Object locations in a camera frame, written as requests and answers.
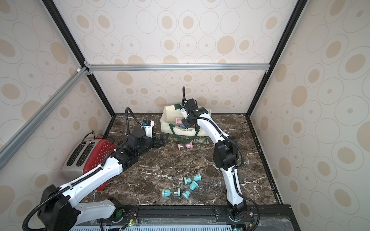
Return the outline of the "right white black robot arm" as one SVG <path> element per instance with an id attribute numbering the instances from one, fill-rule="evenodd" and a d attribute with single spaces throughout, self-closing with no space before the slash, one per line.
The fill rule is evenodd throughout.
<path id="1" fill-rule="evenodd" d="M 239 220 L 244 215 L 249 215 L 252 220 L 251 228 L 255 229 L 260 221 L 260 211 L 257 203 L 241 192 L 238 169 L 244 167 L 245 161 L 236 138 L 222 131 L 207 109 L 198 107 L 195 99 L 187 99 L 185 87 L 182 88 L 182 95 L 179 109 L 184 116 L 183 125 L 187 129 L 203 129 L 214 143 L 213 160 L 224 177 L 230 217 Z"/>

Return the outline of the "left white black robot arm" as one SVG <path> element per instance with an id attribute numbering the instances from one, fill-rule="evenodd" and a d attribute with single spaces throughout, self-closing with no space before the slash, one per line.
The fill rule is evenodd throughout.
<path id="1" fill-rule="evenodd" d="M 117 206 L 109 199 L 82 204 L 81 200 L 108 180 L 123 173 L 151 149 L 166 146 L 168 136 L 156 136 L 151 131 L 153 122 L 143 121 L 133 131 L 127 130 L 126 140 L 101 164 L 82 176 L 60 186 L 47 187 L 41 202 L 25 217 L 22 229 L 30 231 L 29 221 L 36 215 L 44 231 L 69 231 L 75 225 L 94 219 L 112 217 Z"/>

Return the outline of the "pink hourglass top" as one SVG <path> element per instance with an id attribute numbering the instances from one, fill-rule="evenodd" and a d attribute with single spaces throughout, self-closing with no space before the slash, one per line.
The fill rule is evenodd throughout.
<path id="1" fill-rule="evenodd" d="M 185 149 L 192 149 L 193 148 L 193 143 L 192 142 L 189 142 L 189 143 L 180 143 L 178 144 L 178 150 L 185 150 Z"/>

